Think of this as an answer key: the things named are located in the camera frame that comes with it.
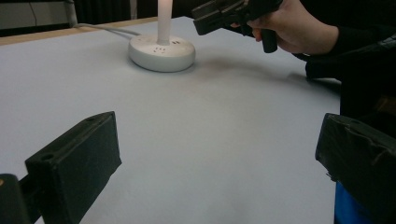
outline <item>dark sleeve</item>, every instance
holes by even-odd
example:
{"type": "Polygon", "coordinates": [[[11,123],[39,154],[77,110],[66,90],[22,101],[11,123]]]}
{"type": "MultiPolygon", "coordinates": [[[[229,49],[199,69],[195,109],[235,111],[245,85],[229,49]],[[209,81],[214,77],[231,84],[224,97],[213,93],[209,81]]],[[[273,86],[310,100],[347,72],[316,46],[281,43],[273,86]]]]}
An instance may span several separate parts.
{"type": "Polygon", "coordinates": [[[339,36],[331,55],[359,49],[396,34],[396,27],[377,25],[369,29],[338,26],[339,36]]]}

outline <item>table surface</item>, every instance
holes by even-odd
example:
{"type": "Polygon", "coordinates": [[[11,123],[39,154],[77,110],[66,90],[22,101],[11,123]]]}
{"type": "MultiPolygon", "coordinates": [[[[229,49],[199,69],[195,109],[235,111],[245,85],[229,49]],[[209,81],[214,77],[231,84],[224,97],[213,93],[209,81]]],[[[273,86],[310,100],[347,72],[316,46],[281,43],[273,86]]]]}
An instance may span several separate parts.
{"type": "Polygon", "coordinates": [[[122,165],[81,223],[332,223],[335,185],[315,149],[338,94],[250,37],[198,36],[188,18],[172,35],[196,48],[177,73],[137,66],[131,36],[108,31],[1,46],[1,173],[21,179],[39,149],[115,111],[122,165]]]}

